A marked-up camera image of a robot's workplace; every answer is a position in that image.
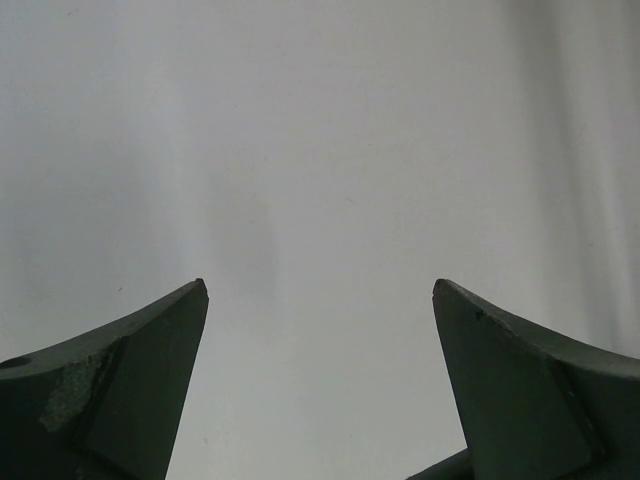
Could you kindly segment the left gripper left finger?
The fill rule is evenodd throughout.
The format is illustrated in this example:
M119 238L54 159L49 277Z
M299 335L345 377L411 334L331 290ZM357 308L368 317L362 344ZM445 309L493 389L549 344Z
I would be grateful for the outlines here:
M4 479L163 479L204 332L196 279L1 364Z

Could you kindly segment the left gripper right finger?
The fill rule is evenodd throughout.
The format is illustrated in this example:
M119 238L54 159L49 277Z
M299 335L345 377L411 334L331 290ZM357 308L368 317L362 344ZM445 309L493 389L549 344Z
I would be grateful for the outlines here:
M639 362L440 279L433 308L475 479L636 479Z

